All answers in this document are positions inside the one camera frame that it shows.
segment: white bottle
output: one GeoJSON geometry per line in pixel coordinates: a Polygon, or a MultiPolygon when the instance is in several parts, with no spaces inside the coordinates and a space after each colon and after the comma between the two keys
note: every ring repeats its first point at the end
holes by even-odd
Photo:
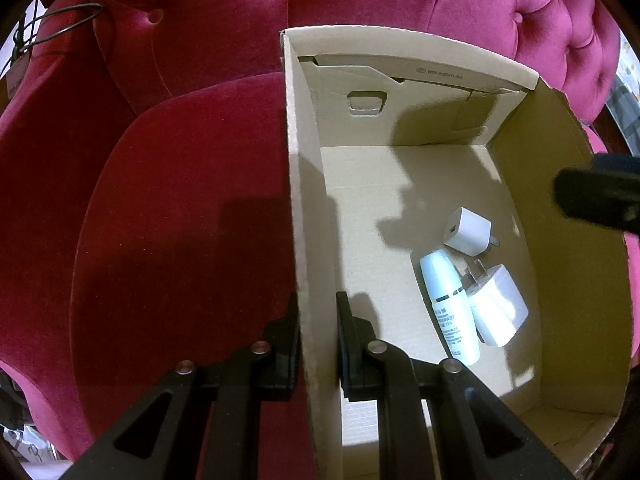
{"type": "Polygon", "coordinates": [[[445,251],[420,259],[433,311],[451,355],[466,366],[480,358],[476,324],[462,282],[445,251]]]}

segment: red velvet sofa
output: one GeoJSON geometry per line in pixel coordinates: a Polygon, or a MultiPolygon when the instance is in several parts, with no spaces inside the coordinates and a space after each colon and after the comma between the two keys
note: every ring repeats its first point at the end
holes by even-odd
{"type": "MultiPolygon", "coordinates": [[[[0,117],[0,367],[70,458],[174,363],[226,358],[286,309],[295,281],[280,30],[356,23],[473,43],[537,70],[586,124],[618,60],[616,23],[597,0],[52,8],[87,1],[106,12],[34,48],[0,117]]],[[[44,20],[39,34],[78,16],[44,20]]],[[[640,250],[628,243],[637,298],[640,250]]],[[[264,410],[263,478],[313,476],[305,410],[302,388],[264,410]],[[299,451],[279,456],[287,439],[299,451]]]]}

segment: white power adapter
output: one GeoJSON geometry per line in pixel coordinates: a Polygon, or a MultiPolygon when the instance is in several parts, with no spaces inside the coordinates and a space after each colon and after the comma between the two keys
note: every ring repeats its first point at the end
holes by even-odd
{"type": "Polygon", "coordinates": [[[491,222],[486,218],[461,207],[447,220],[444,231],[445,245],[468,256],[478,256],[487,250],[489,243],[494,246],[500,244],[491,236],[491,222]]]}
{"type": "Polygon", "coordinates": [[[529,309],[504,265],[491,267],[466,290],[466,294],[476,329],[487,345],[506,345],[529,315],[529,309]]]}

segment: cardboard box wall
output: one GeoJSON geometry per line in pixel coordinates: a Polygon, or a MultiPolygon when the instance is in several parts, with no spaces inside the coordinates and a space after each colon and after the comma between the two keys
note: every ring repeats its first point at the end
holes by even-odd
{"type": "Polygon", "coordinates": [[[620,412],[631,308],[622,236],[552,201],[557,172],[591,158],[564,95],[512,60],[420,32],[293,28],[282,47],[319,478],[378,469],[375,403],[348,403],[338,387],[335,292],[410,357],[445,358],[417,263],[442,247],[459,206],[492,221],[501,244],[486,263],[509,269],[530,310],[470,369],[577,470],[620,412]]]}

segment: metal screw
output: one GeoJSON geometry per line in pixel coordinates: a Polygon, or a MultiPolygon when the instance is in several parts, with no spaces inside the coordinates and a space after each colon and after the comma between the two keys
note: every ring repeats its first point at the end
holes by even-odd
{"type": "Polygon", "coordinates": [[[640,214],[640,211],[638,211],[638,204],[632,204],[625,208],[624,212],[622,213],[622,219],[625,222],[631,222],[632,220],[638,218],[638,214],[640,214]]]}
{"type": "Polygon", "coordinates": [[[196,369],[196,363],[185,359],[184,361],[180,361],[177,365],[175,365],[175,371],[178,375],[189,375],[196,369]]]}
{"type": "Polygon", "coordinates": [[[256,341],[251,345],[251,352],[256,355],[268,354],[271,351],[271,345],[266,341],[256,341]]]}
{"type": "Polygon", "coordinates": [[[457,374],[462,371],[462,363],[453,358],[444,359],[442,367],[450,374],[457,374]]]}
{"type": "Polygon", "coordinates": [[[386,351],[386,343],[380,341],[380,339],[374,339],[373,341],[369,341],[367,349],[369,349],[369,352],[372,354],[383,354],[386,351]]]}

